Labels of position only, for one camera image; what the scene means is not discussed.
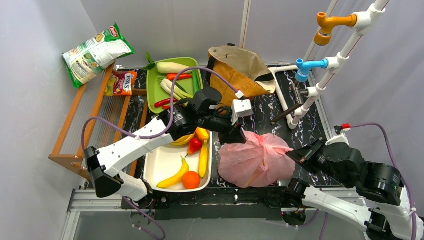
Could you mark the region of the white fruit tray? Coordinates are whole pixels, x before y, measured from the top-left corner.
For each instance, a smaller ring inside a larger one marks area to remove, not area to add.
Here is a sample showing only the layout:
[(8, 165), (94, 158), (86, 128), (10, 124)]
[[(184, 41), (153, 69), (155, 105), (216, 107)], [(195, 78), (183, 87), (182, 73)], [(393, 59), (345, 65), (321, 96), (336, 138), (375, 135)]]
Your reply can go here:
[(200, 153), (197, 152), (193, 155), (187, 156), (188, 146), (167, 144), (153, 150), (152, 153), (147, 153), (145, 157), (143, 179), (150, 184), (154, 191), (167, 193), (190, 193), (203, 190), (208, 186), (212, 176), (212, 151), (214, 149), (213, 137), (215, 136), (215, 133), (209, 133), (209, 140), (206, 145), (208, 147), (207, 171), (205, 177), (201, 179), (197, 188), (186, 189), (182, 183), (177, 183), (176, 185), (167, 188), (157, 187), (159, 182), (178, 173), (180, 168), (183, 166), (182, 157), (185, 157), (190, 171), (199, 171)]

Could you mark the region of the orange candy bag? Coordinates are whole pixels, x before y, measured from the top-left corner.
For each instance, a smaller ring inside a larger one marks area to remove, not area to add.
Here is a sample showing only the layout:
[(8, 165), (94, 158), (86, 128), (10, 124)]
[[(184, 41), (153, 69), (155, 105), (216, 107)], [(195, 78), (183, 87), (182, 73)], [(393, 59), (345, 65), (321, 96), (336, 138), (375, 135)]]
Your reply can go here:
[(138, 74), (135, 71), (113, 70), (107, 82), (104, 96), (132, 96)]

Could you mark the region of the white pipe frame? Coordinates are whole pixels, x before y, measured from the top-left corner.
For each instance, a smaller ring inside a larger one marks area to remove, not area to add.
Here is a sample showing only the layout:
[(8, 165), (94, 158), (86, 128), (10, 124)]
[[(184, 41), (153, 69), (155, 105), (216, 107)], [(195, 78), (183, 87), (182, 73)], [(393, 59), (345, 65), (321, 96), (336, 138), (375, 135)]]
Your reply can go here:
[[(355, 26), (349, 27), (353, 29), (354, 32), (336, 56), (324, 58), (328, 59), (329, 64), (328, 67), (324, 69), (326, 70), (326, 73), (320, 82), (318, 82), (315, 86), (306, 88), (304, 91), (299, 89), (300, 82), (297, 80), (291, 83), (292, 92), (295, 99), (295, 104), (292, 107), (287, 105), (281, 87), (279, 85), (276, 86), (275, 92), (283, 108), (283, 113), (273, 118), (270, 121), (271, 124), (274, 125), (276, 122), (285, 118), (290, 129), (293, 130), (297, 127), (300, 120), (308, 113), (311, 106), (315, 104), (321, 95), (325, 92), (329, 82), (334, 78), (335, 75), (339, 74), (343, 67), (346, 65), (347, 61), (350, 59), (352, 51), (355, 49), (359, 41), (371, 30), (372, 26), (375, 25), (380, 17), (385, 13), (388, 3), (389, 1), (387, 0), (376, 0), (369, 6), (366, 11), (352, 13), (357, 16), (357, 22)], [(294, 65), (271, 67), (269, 70), (273, 76), (275, 76), (279, 72), (297, 72), (298, 68), (295, 63)]]

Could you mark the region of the brown paper bag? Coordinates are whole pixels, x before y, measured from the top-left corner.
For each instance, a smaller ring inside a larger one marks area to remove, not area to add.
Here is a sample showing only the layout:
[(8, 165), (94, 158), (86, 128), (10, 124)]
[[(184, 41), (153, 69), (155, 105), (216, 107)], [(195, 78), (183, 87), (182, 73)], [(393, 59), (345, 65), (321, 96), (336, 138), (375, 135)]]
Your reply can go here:
[(274, 75), (260, 56), (248, 49), (232, 44), (211, 47), (207, 68), (242, 91), (248, 99), (276, 91)]

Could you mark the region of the orange fruit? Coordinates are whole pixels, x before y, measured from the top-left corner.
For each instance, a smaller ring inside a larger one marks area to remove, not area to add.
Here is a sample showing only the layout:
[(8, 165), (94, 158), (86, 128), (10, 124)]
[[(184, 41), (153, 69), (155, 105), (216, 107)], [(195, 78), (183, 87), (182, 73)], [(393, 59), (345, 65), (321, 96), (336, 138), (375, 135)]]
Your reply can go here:
[(201, 180), (202, 179), (197, 172), (188, 171), (183, 175), (181, 182), (185, 189), (192, 190), (199, 187)]

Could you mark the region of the wooden rack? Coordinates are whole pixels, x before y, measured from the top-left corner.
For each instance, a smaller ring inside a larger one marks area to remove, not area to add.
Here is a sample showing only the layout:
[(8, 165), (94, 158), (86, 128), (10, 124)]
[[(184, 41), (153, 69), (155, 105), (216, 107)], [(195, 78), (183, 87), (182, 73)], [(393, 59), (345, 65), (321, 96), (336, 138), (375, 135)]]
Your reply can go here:
[(129, 122), (131, 101), (147, 96), (145, 87), (135, 89), (130, 96), (106, 96), (105, 91), (114, 67), (113, 64), (110, 65), (77, 90), (54, 148), (48, 156), (51, 161), (80, 176), (84, 182), (90, 180), (90, 177), (81, 143), (106, 147), (123, 137), (121, 132), (95, 118), (103, 118), (122, 129)]

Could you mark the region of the white radish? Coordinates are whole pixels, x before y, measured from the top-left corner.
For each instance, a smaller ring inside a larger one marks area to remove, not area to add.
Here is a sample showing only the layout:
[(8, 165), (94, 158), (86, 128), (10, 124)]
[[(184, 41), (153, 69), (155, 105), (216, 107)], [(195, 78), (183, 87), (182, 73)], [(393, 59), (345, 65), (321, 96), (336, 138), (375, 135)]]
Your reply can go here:
[(178, 74), (180, 72), (184, 73), (184, 70), (189, 67), (176, 62), (161, 61), (156, 63), (156, 68), (161, 74)]

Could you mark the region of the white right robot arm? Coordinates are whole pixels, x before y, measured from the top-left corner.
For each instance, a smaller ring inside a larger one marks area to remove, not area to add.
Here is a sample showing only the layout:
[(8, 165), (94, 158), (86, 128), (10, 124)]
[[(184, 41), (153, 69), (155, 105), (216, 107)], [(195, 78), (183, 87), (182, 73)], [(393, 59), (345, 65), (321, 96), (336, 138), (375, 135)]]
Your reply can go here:
[(311, 174), (322, 172), (377, 206), (359, 206), (293, 178), (285, 195), (293, 203), (313, 207), (344, 220), (370, 240), (422, 240), (424, 222), (416, 215), (407, 185), (394, 166), (366, 161), (347, 143), (327, 145), (323, 139), (286, 154)]

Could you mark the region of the red chili pepper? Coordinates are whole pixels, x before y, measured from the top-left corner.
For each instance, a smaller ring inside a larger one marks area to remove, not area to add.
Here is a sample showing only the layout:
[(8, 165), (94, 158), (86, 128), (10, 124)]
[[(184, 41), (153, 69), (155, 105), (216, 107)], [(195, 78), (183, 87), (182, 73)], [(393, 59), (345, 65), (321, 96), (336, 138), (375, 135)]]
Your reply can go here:
[(154, 104), (155, 108), (169, 109), (171, 107), (171, 99), (163, 99)]

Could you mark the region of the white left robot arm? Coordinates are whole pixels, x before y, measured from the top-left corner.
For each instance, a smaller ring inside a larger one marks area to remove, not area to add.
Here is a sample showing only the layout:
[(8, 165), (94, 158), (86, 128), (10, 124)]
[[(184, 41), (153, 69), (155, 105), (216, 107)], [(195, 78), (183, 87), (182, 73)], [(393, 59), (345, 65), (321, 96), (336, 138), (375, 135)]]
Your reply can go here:
[(197, 128), (218, 133), (221, 144), (246, 143), (239, 119), (253, 113), (251, 101), (234, 99), (221, 106), (221, 94), (212, 87), (199, 90), (193, 98), (177, 101), (146, 126), (125, 138), (99, 149), (83, 142), (84, 158), (96, 196), (114, 194), (138, 202), (152, 193), (142, 179), (123, 172), (123, 168), (153, 150), (193, 134)]

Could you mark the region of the blue faucet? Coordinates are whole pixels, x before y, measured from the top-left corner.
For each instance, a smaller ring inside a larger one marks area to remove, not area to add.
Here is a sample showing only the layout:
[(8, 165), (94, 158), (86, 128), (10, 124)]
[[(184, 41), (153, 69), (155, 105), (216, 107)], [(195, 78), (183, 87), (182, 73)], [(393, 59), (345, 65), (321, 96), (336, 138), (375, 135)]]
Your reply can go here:
[(312, 69), (326, 69), (328, 65), (329, 61), (326, 58), (320, 61), (304, 61), (302, 58), (298, 58), (296, 60), (297, 72), (295, 78), (298, 82), (307, 82)]

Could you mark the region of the orange carrot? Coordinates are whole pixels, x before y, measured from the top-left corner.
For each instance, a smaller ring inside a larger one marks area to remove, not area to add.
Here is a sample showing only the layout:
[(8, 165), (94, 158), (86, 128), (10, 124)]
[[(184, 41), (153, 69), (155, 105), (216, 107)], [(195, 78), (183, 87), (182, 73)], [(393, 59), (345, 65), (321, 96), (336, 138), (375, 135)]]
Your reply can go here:
[[(156, 80), (158, 80), (158, 81), (162, 81), (162, 80), (164, 80), (164, 79), (167, 79), (167, 80), (169, 80), (169, 81), (174, 81), (175, 80), (175, 78), (177, 77), (177, 73), (168, 73), (168, 74), (165, 74), (165, 75), (159, 75), (157, 78), (156, 78)], [(183, 74), (181, 74), (178, 78), (177, 78), (177, 80), (178, 81), (180, 81), (180, 80), (185, 80), (185, 79), (192, 79), (193, 78), (193, 75), (192, 74), (190, 74), (190, 73), (183, 73)]]

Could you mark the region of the green vegetable tray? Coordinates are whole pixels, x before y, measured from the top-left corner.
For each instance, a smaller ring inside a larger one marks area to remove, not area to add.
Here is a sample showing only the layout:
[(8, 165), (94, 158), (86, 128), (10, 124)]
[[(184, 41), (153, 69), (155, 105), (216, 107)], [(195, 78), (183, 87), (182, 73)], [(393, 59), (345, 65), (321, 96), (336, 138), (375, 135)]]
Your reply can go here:
[[(159, 62), (172, 62), (188, 67), (199, 66), (197, 60), (192, 57), (175, 57), (159, 60), (156, 63)], [(170, 97), (170, 94), (166, 92), (161, 86), (161, 82), (166, 76), (166, 74), (160, 73), (156, 67), (148, 70), (146, 73), (147, 101), (149, 110), (154, 114), (158, 114), (164, 110), (162, 107), (156, 108), (155, 103), (168, 99)], [(183, 87), (183, 89), (189, 95), (193, 95), (195, 93), (194, 81), (192, 78), (178, 80), (177, 83), (179, 84), (179, 86)]]

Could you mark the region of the yellow banana bunch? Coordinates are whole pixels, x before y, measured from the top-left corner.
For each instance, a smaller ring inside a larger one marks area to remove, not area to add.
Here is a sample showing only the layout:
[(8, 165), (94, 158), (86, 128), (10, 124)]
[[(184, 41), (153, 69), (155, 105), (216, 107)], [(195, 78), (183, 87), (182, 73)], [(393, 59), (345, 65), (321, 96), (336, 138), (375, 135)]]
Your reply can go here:
[(178, 140), (172, 142), (171, 144), (174, 145), (174, 146), (183, 146), (183, 145), (188, 144), (191, 141), (191, 139), (193, 139), (194, 137), (195, 137), (194, 133), (189, 134), (189, 135), (185, 135), (185, 136), (179, 138)]

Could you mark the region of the orange faucet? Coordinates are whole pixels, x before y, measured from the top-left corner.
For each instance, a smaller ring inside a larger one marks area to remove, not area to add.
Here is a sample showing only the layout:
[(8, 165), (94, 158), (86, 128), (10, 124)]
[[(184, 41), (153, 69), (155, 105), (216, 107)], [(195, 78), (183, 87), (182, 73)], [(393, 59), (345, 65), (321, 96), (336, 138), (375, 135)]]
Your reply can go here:
[(316, 20), (319, 25), (319, 30), (317, 31), (313, 41), (316, 45), (326, 46), (331, 41), (332, 32), (335, 27), (354, 27), (358, 21), (358, 17), (355, 14), (348, 16), (327, 17), (325, 12), (319, 12), (316, 16)]

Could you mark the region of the green cucumber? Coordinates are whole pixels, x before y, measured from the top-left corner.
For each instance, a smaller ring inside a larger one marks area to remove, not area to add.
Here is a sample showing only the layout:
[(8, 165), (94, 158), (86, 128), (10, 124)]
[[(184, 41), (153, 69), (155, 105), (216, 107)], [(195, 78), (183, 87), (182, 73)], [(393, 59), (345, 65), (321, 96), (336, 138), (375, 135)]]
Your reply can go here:
[(197, 70), (192, 70), (193, 91), (197, 93), (200, 90), (199, 75)]

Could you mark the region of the green chips bag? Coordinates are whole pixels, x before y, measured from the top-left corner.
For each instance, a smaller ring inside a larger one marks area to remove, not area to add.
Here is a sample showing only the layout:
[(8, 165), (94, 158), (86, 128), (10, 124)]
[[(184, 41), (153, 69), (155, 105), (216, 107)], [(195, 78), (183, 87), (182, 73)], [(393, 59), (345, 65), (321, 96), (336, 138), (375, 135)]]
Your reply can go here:
[(78, 89), (96, 78), (117, 59), (136, 53), (117, 23), (62, 54), (73, 87)]

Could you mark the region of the orange mango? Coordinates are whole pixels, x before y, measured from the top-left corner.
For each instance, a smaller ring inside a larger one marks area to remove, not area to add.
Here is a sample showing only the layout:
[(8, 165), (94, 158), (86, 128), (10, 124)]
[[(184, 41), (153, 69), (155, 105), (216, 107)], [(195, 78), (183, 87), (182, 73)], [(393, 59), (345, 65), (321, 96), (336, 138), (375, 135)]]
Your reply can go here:
[(209, 132), (206, 129), (201, 128), (201, 127), (198, 127), (195, 130), (194, 134), (195, 134), (195, 138), (198, 139), (201, 142), (208, 141), (210, 139)]

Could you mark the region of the yellow banana by bag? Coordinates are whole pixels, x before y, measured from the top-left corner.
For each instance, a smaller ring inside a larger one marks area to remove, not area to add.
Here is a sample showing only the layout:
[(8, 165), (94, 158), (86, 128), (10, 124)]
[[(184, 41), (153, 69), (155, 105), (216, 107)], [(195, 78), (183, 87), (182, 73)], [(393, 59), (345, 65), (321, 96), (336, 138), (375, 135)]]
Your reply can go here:
[(209, 147), (208, 147), (208, 141), (205, 140), (200, 149), (199, 161), (198, 161), (199, 163), (198, 174), (201, 179), (203, 179), (207, 174), (208, 162), (209, 162)]

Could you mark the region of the pink plastic grocery bag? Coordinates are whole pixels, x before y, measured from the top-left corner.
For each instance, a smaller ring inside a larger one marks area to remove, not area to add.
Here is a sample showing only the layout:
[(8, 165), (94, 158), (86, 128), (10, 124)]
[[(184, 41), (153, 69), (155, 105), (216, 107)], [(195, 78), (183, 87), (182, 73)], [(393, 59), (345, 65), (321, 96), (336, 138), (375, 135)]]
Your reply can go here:
[(272, 133), (244, 132), (246, 143), (225, 144), (219, 151), (218, 174), (240, 188), (263, 188), (293, 176), (296, 163), (285, 140)]

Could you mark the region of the single yellow banana lower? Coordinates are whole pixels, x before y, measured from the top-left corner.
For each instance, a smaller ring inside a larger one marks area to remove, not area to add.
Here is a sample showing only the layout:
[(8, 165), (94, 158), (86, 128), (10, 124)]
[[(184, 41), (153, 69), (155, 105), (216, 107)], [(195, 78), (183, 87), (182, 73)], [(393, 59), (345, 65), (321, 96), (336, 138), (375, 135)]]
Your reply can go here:
[(183, 176), (189, 171), (189, 165), (184, 157), (181, 158), (182, 166), (180, 170), (165, 180), (159, 182), (156, 186), (161, 189), (170, 188), (178, 183), (180, 183), (183, 179)]

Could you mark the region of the green white leek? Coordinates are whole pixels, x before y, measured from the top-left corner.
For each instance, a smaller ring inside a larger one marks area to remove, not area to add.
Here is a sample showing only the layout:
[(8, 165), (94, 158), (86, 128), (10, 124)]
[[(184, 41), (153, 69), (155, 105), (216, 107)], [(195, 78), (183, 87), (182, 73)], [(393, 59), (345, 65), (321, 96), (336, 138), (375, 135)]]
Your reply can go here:
[(192, 94), (189, 94), (185, 89), (180, 86), (178, 83), (173, 86), (173, 82), (167, 78), (164, 78), (160, 82), (160, 86), (164, 91), (171, 94), (171, 91), (173, 90), (173, 97), (177, 100), (183, 100), (183, 99), (192, 99), (194, 96)]

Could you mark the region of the aluminium base frame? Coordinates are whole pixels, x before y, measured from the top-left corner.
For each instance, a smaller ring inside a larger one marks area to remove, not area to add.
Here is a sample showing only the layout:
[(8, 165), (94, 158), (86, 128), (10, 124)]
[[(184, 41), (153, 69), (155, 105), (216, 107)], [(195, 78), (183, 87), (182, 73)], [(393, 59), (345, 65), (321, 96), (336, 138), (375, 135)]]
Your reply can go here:
[[(163, 237), (159, 237), (139, 225), (133, 225), (133, 227), (137, 226), (140, 231), (146, 232), (156, 240), (166, 239), (167, 235), (163, 226), (157, 223), (156, 220), (150, 217), (146, 212), (142, 211), (141, 208), (137, 207), (138, 205), (136, 205), (136, 203), (147, 196), (153, 196), (155, 191), (158, 190), (152, 187), (159, 188), (159, 184), (151, 184), (145, 179), (130, 176), (123, 172), (122, 169), (133, 160), (147, 153), (151, 153), (157, 148), (171, 144), (171, 142), (175, 142), (181, 137), (193, 134), (197, 127), (223, 134), (223, 138), (221, 139), (223, 143), (230, 143), (227, 141), (228, 138), (237, 136), (239, 137), (238, 141), (236, 141), (237, 143), (245, 143), (245, 135), (238, 123), (238, 119), (252, 115), (251, 103), (244, 99), (242, 91), (231, 85), (217, 72), (206, 67), (195, 66), (180, 71), (171, 84), (171, 97), (174, 93), (177, 79), (180, 75), (189, 70), (207, 71), (217, 76), (235, 92), (236, 100), (232, 102), (231, 111), (229, 113), (231, 114), (230, 117), (218, 117), (214, 115), (213, 111), (207, 111), (214, 110), (214, 108), (210, 108), (210, 106), (217, 106), (220, 101), (220, 96), (218, 96), (219, 92), (216, 89), (205, 87), (194, 95), (194, 99), (186, 98), (174, 105), (174, 100), (171, 99), (169, 111), (161, 112), (161, 115), (154, 118), (149, 124), (134, 133), (125, 131), (99, 116), (90, 117), (82, 128), (81, 146), (86, 160), (86, 169), (88, 170), (96, 196), (98, 198), (107, 198), (112, 195), (121, 195), (129, 205), (140, 214), (150, 219), (161, 229)], [(216, 92), (217, 97), (213, 99), (212, 93), (214, 92)], [(179, 107), (179, 105), (186, 102), (189, 103), (186, 109), (184, 107)], [(86, 146), (86, 128), (93, 120), (101, 121), (127, 137), (99, 149), (93, 146)], [(333, 195), (328, 195), (312, 186), (307, 186), (301, 195), (302, 197), (305, 195), (305, 198), (302, 198), (305, 202), (302, 201), (301, 205), (306, 204), (306, 206), (314, 207), (317, 210), (324, 211), (346, 222), (350, 221), (351, 224), (358, 224), (359, 227), (365, 227), (363, 222), (359, 221), (361, 220), (360, 217), (372, 216), (368, 208), (359, 209), (358, 205), (351, 204)]]

